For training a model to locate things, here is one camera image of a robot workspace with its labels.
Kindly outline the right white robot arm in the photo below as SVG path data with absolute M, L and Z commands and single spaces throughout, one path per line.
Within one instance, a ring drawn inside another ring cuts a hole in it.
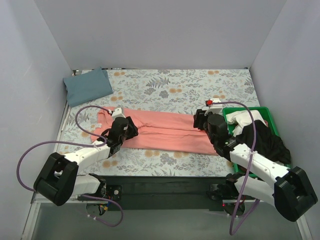
M 262 200 L 287 220 L 295 222 L 313 205 L 318 197 L 306 172 L 296 166 L 288 168 L 273 162 L 251 149 L 228 132 L 222 115 L 211 110 L 197 109 L 194 128 L 205 131 L 216 153 L 228 161 L 249 169 L 257 178 L 242 173 L 227 176 L 224 184 L 212 192 L 222 199 L 237 199 L 241 195 Z

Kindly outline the salmon pink t-shirt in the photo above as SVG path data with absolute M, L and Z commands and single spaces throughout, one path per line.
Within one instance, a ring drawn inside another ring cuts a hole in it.
M 217 155 L 206 133 L 193 127 L 190 114 L 129 108 L 123 114 L 138 128 L 138 136 L 126 140 L 124 148 Z

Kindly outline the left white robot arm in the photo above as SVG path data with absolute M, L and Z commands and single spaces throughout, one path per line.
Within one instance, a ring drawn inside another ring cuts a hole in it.
M 56 206 L 82 194 L 90 194 L 95 200 L 103 199 L 107 193 L 105 181 L 93 173 L 79 173 L 116 154 L 126 140 L 138 136 L 138 128 L 130 116 L 117 117 L 103 134 L 106 143 L 99 137 L 89 147 L 65 155 L 57 152 L 49 155 L 33 184 L 34 190 Z

